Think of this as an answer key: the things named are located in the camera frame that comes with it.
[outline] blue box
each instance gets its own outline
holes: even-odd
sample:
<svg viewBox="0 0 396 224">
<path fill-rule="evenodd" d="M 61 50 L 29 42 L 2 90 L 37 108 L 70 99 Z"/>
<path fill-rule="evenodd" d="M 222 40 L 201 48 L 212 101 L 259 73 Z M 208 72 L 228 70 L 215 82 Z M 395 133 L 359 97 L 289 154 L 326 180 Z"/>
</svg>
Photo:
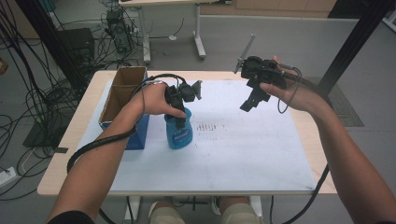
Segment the blue box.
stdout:
<svg viewBox="0 0 396 224">
<path fill-rule="evenodd" d="M 122 67 L 116 73 L 108 93 L 104 110 L 99 118 L 99 125 L 104 130 L 128 104 L 131 94 L 142 80 L 147 78 L 146 67 Z M 136 123 L 137 132 L 132 135 L 126 150 L 144 149 L 146 144 L 149 115 L 143 115 Z"/>
</svg>

